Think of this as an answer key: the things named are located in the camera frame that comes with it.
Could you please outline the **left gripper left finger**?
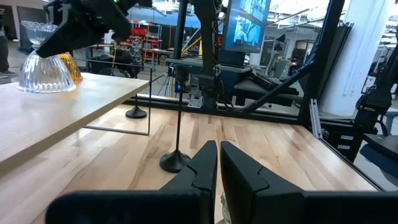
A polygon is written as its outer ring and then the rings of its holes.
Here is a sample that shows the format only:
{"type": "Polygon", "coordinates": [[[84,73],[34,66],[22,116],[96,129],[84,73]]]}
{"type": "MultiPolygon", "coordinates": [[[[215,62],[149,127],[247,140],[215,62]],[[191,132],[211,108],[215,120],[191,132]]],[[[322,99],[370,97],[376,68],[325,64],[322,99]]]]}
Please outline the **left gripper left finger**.
{"type": "Polygon", "coordinates": [[[218,152],[207,141],[159,190],[81,190],[53,200],[46,223],[213,223],[218,152]]]}

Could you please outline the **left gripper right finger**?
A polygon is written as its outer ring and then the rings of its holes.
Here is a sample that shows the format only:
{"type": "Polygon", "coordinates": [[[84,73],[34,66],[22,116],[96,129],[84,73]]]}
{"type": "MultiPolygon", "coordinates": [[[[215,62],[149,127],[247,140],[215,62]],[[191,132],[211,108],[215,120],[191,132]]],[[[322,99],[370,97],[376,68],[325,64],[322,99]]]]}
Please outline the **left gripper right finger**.
{"type": "Polygon", "coordinates": [[[307,191],[228,141],[221,176],[232,223],[397,223],[397,193],[307,191]]]}

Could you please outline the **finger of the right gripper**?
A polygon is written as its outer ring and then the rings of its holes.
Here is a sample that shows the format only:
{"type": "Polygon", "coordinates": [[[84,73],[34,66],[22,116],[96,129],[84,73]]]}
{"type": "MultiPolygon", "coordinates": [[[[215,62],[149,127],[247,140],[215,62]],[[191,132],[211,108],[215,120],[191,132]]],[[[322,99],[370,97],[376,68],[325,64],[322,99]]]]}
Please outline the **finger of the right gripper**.
{"type": "Polygon", "coordinates": [[[68,19],[45,39],[36,52],[40,57],[47,58],[70,50],[89,47],[97,44],[109,30],[114,31],[115,39],[127,39],[130,34],[129,22],[125,17],[68,19]]]}

